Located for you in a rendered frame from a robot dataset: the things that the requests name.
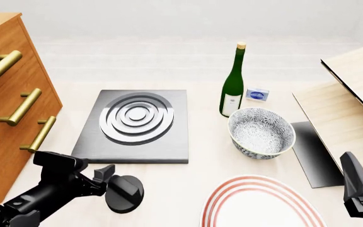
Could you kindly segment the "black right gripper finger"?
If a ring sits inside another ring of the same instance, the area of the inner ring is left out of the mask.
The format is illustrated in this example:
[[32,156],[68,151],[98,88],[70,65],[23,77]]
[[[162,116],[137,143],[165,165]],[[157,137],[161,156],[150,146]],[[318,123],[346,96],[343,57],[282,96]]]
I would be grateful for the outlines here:
[[345,152],[341,157],[344,176],[344,196],[347,202],[350,198],[363,197],[363,167],[351,152]]

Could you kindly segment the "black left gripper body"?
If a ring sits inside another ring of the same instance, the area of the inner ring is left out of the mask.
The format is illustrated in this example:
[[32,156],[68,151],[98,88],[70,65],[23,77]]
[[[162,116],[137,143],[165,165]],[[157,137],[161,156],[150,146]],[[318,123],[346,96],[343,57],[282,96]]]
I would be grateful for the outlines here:
[[108,184],[104,181],[94,181],[81,173],[74,173],[73,177],[74,196],[102,196],[107,191]]

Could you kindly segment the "white plate with red rings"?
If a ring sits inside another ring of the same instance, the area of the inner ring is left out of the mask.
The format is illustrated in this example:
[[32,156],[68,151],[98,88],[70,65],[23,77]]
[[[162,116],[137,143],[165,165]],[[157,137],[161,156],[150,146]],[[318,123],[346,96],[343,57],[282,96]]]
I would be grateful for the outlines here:
[[327,227],[299,192],[264,175],[238,175],[204,202],[199,227]]

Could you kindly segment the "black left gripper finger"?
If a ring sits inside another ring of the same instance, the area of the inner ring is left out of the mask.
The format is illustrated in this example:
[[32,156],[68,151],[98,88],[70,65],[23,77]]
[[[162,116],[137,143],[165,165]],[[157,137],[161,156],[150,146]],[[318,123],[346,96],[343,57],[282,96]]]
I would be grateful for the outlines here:
[[104,168],[94,170],[93,181],[97,183],[107,183],[112,175],[115,173],[115,165],[110,164]]

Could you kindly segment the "flat black stove plate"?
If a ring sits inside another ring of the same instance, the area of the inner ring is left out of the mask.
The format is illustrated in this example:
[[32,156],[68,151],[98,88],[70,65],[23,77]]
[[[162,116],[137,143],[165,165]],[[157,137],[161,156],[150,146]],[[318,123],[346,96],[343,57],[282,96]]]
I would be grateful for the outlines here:
[[101,90],[71,154],[94,164],[187,164],[186,90]]

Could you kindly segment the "round black stove knob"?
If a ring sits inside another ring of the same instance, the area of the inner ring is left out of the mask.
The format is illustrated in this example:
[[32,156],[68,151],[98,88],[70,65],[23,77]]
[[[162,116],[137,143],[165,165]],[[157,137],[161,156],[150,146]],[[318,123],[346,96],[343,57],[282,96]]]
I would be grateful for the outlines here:
[[144,198],[142,182],[132,175],[114,175],[108,181],[105,201],[115,213],[130,213],[140,206]]

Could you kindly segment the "pale wooden rack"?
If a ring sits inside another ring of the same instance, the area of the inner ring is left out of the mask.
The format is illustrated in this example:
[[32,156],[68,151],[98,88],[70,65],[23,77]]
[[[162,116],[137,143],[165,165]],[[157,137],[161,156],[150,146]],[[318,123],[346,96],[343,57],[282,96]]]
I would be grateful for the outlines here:
[[363,167],[363,47],[321,64],[334,81],[292,94],[335,164],[350,151]]

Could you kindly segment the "green wine bottle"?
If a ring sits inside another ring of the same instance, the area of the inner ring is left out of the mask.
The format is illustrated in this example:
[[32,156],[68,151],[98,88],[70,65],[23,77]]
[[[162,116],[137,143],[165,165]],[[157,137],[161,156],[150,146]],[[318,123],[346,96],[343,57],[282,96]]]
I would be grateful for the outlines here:
[[232,113],[237,111],[241,105],[241,100],[244,93],[242,65],[245,49],[246,43],[237,43],[232,70],[222,87],[219,113],[224,117],[229,117]]

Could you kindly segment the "blue patterned bowl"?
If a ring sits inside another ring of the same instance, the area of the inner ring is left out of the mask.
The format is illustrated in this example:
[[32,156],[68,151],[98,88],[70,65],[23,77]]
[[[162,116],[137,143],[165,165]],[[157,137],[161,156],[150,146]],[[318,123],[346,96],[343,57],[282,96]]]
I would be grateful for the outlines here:
[[261,107],[245,107],[228,118],[228,132],[238,151],[256,160],[269,160],[292,149],[296,132],[279,114]]

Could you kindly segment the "small blue printed box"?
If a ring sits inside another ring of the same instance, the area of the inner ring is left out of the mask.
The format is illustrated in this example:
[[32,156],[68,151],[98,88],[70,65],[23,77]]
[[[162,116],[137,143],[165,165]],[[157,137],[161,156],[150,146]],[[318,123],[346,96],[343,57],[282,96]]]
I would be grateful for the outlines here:
[[268,95],[268,90],[263,90],[260,88],[247,88],[245,98],[265,102],[268,98]]

